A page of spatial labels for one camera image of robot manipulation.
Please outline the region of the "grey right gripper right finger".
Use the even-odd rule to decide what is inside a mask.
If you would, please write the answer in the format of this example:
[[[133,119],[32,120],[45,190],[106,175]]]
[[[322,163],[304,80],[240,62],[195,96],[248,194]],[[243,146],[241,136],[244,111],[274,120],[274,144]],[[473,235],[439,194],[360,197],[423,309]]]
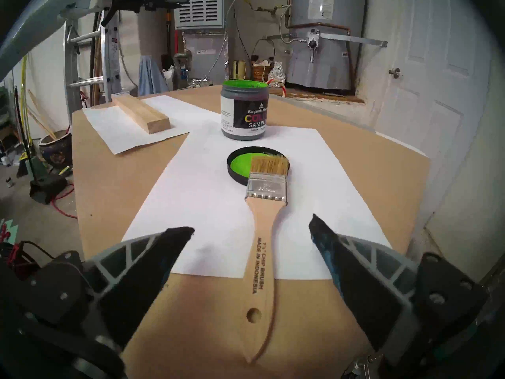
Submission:
[[[410,306],[419,264],[385,245],[338,234],[316,214],[309,231],[345,305],[380,350]]]

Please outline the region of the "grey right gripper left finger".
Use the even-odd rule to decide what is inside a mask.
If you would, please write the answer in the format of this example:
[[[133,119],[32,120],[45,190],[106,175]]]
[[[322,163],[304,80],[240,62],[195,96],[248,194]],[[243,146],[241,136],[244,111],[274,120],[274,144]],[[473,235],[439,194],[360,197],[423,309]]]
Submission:
[[[194,232],[189,226],[168,228],[118,243],[85,262],[91,309],[120,349],[136,332]]]

